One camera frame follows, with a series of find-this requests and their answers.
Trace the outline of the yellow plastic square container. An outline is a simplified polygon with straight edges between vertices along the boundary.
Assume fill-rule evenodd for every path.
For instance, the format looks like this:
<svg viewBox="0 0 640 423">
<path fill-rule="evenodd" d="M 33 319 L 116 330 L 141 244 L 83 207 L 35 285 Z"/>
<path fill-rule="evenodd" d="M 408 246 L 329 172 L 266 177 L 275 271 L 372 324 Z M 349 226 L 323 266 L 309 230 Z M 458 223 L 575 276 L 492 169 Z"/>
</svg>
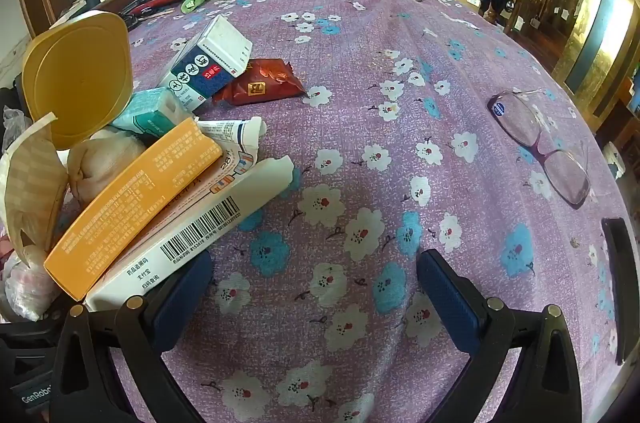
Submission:
<svg viewBox="0 0 640 423">
<path fill-rule="evenodd" d="M 125 21 L 98 10 L 36 36 L 23 59 L 22 88 L 32 120 L 55 115 L 56 149 L 89 138 L 119 116 L 132 95 Z"/>
</svg>

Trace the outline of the white wadded tissue ball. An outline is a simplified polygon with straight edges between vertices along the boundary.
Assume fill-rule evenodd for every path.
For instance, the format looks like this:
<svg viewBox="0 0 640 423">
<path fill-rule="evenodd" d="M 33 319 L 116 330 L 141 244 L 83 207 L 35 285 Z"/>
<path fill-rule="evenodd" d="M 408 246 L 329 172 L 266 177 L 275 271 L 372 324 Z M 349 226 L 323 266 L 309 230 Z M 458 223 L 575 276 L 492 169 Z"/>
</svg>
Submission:
<svg viewBox="0 0 640 423">
<path fill-rule="evenodd" d="M 88 206 L 144 150 L 134 134 L 114 128 L 96 132 L 68 154 L 72 195 L 82 206 Z"/>
</svg>

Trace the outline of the white barcode medicine box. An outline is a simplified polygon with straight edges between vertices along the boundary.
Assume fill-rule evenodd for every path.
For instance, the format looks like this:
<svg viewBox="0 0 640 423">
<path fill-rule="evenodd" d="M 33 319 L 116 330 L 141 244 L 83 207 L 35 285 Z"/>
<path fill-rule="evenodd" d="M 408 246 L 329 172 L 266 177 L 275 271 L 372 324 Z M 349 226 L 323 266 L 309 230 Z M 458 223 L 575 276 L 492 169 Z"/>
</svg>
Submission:
<svg viewBox="0 0 640 423">
<path fill-rule="evenodd" d="M 87 293 L 85 306 L 115 309 L 131 296 L 145 295 L 288 188 L 293 170 L 289 157 L 269 158 L 223 191 L 208 194 L 114 261 Z"/>
</svg>

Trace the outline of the purple eyeglasses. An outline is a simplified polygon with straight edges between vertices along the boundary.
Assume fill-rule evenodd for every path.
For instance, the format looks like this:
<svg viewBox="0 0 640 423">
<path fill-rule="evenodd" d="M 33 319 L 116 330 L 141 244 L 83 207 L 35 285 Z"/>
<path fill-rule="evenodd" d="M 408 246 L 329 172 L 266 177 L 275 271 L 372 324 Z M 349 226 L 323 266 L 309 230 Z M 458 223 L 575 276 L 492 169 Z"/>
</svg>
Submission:
<svg viewBox="0 0 640 423">
<path fill-rule="evenodd" d="M 500 128 L 537 162 L 549 186 L 574 210 L 585 203 L 590 179 L 574 152 L 544 139 L 550 135 L 540 109 L 525 97 L 533 92 L 502 92 L 488 99 L 487 109 Z"/>
</svg>

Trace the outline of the blue white medicine box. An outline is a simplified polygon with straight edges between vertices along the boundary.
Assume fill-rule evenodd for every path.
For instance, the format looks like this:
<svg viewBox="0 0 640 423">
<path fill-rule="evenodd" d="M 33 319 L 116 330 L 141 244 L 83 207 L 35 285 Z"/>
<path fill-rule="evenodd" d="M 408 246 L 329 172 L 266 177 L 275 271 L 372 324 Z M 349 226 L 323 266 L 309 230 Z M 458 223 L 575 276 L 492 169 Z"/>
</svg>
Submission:
<svg viewBox="0 0 640 423">
<path fill-rule="evenodd" d="M 245 72 L 252 50 L 253 43 L 226 17 L 217 15 L 183 46 L 158 86 L 193 112 Z"/>
</svg>

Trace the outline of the purple floral tablecloth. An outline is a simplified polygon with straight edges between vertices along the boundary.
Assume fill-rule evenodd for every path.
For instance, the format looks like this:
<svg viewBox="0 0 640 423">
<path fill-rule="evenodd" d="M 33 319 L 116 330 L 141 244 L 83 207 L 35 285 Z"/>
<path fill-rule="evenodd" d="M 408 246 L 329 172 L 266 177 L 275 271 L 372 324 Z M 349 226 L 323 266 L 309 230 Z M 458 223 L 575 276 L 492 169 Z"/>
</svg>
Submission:
<svg viewBox="0 0 640 423">
<path fill-rule="evenodd" d="M 257 58 L 288 62 L 302 97 L 204 119 L 262 117 L 262 158 L 289 157 L 282 195 L 216 242 L 214 278 L 164 360 L 209 422 L 421 422 L 465 364 L 416 282 L 436 249 L 486 296 L 564 313 L 582 416 L 618 374 L 601 223 L 627 214 L 577 108 L 540 63 L 454 0 L 229 0 L 129 35 L 134 85 L 217 15 Z M 533 92 L 550 135 L 585 163 L 574 210 L 491 117 Z"/>
</svg>

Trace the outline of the orange cardboard box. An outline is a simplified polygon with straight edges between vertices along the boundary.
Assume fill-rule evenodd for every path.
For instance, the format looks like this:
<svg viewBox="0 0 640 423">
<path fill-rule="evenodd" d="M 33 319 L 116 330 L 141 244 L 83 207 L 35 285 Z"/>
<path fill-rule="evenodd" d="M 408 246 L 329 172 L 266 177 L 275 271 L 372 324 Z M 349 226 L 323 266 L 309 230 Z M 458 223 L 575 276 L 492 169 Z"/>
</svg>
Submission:
<svg viewBox="0 0 640 423">
<path fill-rule="evenodd" d="M 78 215 L 44 261 L 53 281 L 80 301 L 152 219 L 222 156 L 186 119 L 129 164 Z"/>
</svg>

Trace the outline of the black red tool on table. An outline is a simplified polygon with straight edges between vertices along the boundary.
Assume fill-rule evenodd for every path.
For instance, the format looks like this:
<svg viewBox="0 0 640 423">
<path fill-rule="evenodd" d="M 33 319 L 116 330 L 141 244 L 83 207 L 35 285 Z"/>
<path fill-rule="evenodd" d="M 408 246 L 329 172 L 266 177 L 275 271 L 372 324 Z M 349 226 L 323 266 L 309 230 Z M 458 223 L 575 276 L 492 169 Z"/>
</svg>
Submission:
<svg viewBox="0 0 640 423">
<path fill-rule="evenodd" d="M 152 15 L 159 9 L 183 0 L 134 0 L 120 10 L 117 15 L 125 21 L 128 31 L 137 27 L 141 18 Z"/>
</svg>

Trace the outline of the red snack packet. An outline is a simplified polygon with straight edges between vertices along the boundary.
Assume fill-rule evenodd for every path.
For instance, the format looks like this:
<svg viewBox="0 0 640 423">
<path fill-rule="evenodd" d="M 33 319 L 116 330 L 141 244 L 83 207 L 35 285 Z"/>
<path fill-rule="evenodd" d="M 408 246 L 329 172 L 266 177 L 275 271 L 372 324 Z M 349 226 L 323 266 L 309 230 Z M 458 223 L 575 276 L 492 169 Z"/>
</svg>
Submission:
<svg viewBox="0 0 640 423">
<path fill-rule="evenodd" d="M 213 97 L 232 106 L 273 102 L 305 95 L 292 66 L 282 59 L 251 59 L 246 70 Z"/>
</svg>

